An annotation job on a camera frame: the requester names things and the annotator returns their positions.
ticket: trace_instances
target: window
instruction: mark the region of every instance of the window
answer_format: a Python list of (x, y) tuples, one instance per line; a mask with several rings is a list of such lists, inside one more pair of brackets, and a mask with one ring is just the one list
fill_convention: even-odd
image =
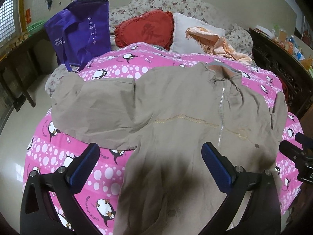
[(5, 0), (0, 8), (0, 43), (9, 41), (14, 32), (13, 0)]

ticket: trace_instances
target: red heart-shaped pillow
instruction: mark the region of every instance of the red heart-shaped pillow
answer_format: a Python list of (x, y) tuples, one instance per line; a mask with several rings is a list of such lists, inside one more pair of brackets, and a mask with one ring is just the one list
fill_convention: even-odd
[(123, 48), (135, 42), (146, 42), (169, 50), (173, 43), (173, 32), (173, 14), (169, 11), (153, 10), (116, 26), (115, 43)]

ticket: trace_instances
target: blue gripper pad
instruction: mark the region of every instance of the blue gripper pad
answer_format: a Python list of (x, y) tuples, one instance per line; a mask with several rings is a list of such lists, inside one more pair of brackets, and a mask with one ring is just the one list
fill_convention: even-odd
[(81, 192), (99, 157), (99, 146), (95, 143), (90, 143), (82, 155), (76, 157), (68, 166), (67, 174), (69, 176), (66, 180), (70, 185), (69, 189), (72, 194)]
[(228, 194), (236, 178), (231, 162), (222, 156), (211, 142), (203, 144), (201, 155), (219, 190)]

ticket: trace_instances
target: pink bedspread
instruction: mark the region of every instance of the pink bedspread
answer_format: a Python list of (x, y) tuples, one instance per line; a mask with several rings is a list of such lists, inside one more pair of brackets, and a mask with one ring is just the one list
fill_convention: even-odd
[[(242, 71), (242, 84), (263, 95), (268, 107), (273, 107), (276, 93), (282, 91), (282, 86), (277, 76), (270, 71), (245, 66), (239, 62), (213, 55), (170, 53), (140, 42), (93, 59), (79, 72), (79, 76), (85, 81), (112, 77), (138, 79), (156, 66), (188, 67), (199, 61), (212, 62), (214, 60), (225, 62), (232, 68)], [(295, 141), (297, 132), (302, 132), (299, 120), (292, 113), (288, 113), (283, 139), (301, 147)], [(33, 169), (38, 170), (41, 174), (54, 172), (60, 166), (68, 166), (71, 160), (75, 156), (79, 156), (86, 147), (87, 144), (57, 130), (53, 126), (49, 110), (38, 124), (27, 149), (24, 186)], [(87, 216), (103, 234), (112, 235), (117, 198), (123, 182), (125, 164), (130, 155), (131, 151), (101, 148), (98, 163), (82, 192), (76, 194), (76, 199)], [(276, 170), (284, 184), (279, 196), (281, 214), (284, 214), (300, 191), (301, 182), (297, 180), (298, 170), (295, 169), (295, 164), (281, 153), (277, 155)], [(71, 228), (55, 194), (51, 193), (51, 197), (63, 225)]]

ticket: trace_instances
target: green basket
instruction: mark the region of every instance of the green basket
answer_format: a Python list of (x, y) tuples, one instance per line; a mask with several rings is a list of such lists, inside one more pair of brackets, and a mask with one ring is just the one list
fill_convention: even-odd
[(30, 34), (34, 34), (43, 28), (43, 25), (46, 23), (46, 20), (39, 20), (36, 23), (31, 24), (27, 27), (27, 31)]

